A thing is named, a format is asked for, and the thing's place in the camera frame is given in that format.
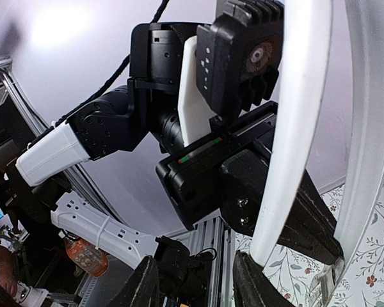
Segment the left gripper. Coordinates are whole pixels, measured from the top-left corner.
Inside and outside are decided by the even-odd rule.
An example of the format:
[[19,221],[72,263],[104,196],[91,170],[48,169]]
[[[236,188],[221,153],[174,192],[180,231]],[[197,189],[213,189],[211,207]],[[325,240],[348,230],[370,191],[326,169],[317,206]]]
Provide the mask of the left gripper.
[[291,175],[276,155],[267,161],[244,150],[272,128],[277,109],[269,101],[242,115],[160,161],[156,173],[187,230],[221,207],[233,230],[252,237],[255,263],[265,265],[280,244],[332,265],[343,256],[336,220],[304,166]]

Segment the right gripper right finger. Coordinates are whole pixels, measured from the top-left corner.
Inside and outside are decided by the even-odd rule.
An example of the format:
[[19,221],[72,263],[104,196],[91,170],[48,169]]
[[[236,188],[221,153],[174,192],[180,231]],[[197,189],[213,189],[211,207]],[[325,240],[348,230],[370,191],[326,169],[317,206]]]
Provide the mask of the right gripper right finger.
[[235,306],[291,307],[248,253],[236,251],[232,268]]

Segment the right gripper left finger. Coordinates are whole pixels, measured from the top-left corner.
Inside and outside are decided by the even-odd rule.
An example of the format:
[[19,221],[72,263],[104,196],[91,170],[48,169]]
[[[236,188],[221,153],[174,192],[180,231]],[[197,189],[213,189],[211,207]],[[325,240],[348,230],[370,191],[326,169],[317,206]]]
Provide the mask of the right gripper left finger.
[[129,276],[121,292],[106,306],[159,306],[159,275],[156,260],[145,256]]

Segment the metal tongs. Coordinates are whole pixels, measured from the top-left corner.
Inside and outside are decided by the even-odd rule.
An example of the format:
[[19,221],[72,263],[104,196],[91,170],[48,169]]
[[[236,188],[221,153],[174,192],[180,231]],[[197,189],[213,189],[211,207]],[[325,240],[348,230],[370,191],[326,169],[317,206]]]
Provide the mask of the metal tongs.
[[[351,143],[334,237],[342,258],[316,276],[314,306],[328,306],[368,227],[384,178],[384,1],[346,1],[353,66]],[[323,100],[332,43],[331,1],[285,4],[280,101],[272,155],[306,166]]]

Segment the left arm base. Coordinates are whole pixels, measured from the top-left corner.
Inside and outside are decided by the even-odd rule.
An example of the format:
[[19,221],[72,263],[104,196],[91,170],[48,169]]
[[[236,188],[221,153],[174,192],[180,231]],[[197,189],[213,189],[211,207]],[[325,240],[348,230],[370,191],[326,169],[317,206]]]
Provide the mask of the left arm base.
[[214,248],[192,255],[178,240],[156,238],[154,259],[159,274],[160,306],[207,306],[212,265],[218,256]]

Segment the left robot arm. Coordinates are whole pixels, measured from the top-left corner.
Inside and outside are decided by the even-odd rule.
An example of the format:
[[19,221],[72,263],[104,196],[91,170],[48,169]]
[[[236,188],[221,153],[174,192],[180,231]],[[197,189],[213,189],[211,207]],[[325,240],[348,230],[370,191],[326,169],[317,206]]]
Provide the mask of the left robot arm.
[[284,38],[280,1],[227,1],[211,24],[153,19],[132,31],[111,81],[38,136],[17,159],[24,185],[80,162],[131,152],[152,134],[166,158],[157,175],[182,224],[215,210],[252,236],[264,196],[278,105]]

